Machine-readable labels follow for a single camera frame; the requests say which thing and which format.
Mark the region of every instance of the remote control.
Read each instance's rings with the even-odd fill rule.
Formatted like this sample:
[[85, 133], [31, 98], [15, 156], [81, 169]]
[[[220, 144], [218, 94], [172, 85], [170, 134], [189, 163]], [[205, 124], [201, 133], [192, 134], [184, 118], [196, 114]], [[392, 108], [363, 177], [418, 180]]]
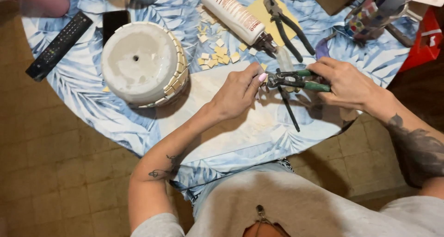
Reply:
[[78, 12], [25, 71], [37, 82], [42, 81], [91, 26], [92, 20]]

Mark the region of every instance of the pliers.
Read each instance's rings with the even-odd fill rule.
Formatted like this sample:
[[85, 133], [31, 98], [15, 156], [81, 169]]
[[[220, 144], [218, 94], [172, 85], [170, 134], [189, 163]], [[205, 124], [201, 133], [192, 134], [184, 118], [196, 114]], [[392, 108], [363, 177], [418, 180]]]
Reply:
[[277, 72], [276, 74], [268, 74], [267, 87], [274, 88], [278, 85], [298, 87], [308, 90], [316, 90], [322, 92], [330, 92], [330, 85], [319, 84], [315, 82], [303, 81], [303, 76], [317, 76], [310, 70], [298, 70], [292, 72]]
[[307, 37], [302, 32], [302, 30], [299, 28], [297, 24], [295, 24], [290, 18], [285, 16], [282, 13], [282, 9], [279, 8], [277, 2], [275, 0], [264, 0], [265, 8], [267, 9], [268, 13], [271, 14], [271, 20], [276, 22], [277, 30], [279, 31], [279, 34], [282, 38], [282, 40], [285, 43], [285, 46], [291, 51], [291, 53], [296, 57], [296, 59], [302, 63], [303, 58], [301, 54], [297, 51], [297, 49], [294, 47], [294, 45], [291, 43], [290, 39], [288, 39], [288, 36], [285, 34], [284, 26], [282, 25], [282, 21], [284, 21], [285, 24], [287, 24], [292, 30], [296, 32], [296, 35], [299, 37], [299, 39], [302, 41], [303, 45], [307, 49], [307, 51], [313, 56], [315, 54], [315, 51], [313, 47], [311, 46], [310, 42], [307, 40]]

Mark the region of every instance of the pink fingernail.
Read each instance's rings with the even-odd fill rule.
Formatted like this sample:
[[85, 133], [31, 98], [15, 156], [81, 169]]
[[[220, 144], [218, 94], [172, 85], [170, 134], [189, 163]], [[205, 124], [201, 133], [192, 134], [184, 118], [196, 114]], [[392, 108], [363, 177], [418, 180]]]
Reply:
[[265, 78], [267, 78], [267, 74], [266, 74], [266, 73], [262, 73], [262, 74], [259, 76], [259, 81], [260, 81], [260, 82], [263, 82], [263, 81], [265, 80]]

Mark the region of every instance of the glue bottle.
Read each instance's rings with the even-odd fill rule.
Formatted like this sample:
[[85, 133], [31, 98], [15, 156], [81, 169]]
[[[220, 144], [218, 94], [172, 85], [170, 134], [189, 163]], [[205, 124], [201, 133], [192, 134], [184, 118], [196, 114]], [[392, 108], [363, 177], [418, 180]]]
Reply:
[[236, 0], [202, 0], [202, 4], [248, 45], [266, 48], [275, 53], [273, 37], [265, 25]]

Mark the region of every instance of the smartphone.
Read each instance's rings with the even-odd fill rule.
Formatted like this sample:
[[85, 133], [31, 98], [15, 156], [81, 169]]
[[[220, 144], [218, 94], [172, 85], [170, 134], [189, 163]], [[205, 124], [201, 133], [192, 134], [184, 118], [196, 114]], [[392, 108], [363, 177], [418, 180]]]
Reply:
[[114, 35], [114, 31], [129, 23], [131, 23], [131, 18], [127, 10], [103, 13], [103, 46]]

